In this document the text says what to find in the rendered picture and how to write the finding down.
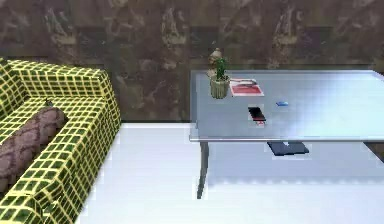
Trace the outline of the brown patterned cushion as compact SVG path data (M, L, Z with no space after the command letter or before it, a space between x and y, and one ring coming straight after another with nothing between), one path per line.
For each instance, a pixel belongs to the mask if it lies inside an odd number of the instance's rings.
M69 121L57 107L33 115L0 145L0 195L3 196Z

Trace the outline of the grey glass top table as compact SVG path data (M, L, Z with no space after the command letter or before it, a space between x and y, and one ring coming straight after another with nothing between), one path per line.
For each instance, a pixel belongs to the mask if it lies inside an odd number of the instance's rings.
M384 76L373 70L232 70L255 79L263 96L215 99L210 77L193 70L190 139L201 147L197 197L204 192L211 142L360 142L384 162ZM277 106L286 101L288 106ZM265 121L253 121L259 107Z

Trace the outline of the tan small statue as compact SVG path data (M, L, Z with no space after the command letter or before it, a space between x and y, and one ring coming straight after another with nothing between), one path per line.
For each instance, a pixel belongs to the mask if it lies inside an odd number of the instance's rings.
M222 58L222 52L220 48L216 48L208 57L209 68L207 70L207 76L212 77L216 71L216 61Z

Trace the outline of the black phone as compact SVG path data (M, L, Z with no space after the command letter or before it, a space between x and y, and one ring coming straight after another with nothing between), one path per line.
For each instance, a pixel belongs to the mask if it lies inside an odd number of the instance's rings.
M259 107L249 107L248 112L253 121L265 121L266 118Z

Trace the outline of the dark blue flat object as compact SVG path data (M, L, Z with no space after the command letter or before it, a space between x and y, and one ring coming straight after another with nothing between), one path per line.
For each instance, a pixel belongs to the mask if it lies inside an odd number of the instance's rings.
M285 156L294 154L306 154L309 152L308 148L302 142L268 142L267 145L275 156Z

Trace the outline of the red and white book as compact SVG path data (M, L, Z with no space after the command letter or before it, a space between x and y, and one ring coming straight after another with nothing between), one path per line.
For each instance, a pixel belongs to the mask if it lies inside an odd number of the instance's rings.
M230 90L233 96L263 96L264 93L255 79L231 79Z

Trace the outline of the green plant in ribbed pot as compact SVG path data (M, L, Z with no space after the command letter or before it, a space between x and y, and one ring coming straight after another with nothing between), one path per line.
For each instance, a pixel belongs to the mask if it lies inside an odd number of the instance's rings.
M214 75L210 78L210 92L215 99L224 99L227 96L230 77L226 73L226 60L219 58L215 60Z

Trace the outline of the green yellow checked sofa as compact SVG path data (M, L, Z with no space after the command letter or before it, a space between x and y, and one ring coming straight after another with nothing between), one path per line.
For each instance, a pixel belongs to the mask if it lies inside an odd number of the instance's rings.
M0 196L0 224L75 224L119 131L106 71L0 57L0 145L48 104L68 122Z

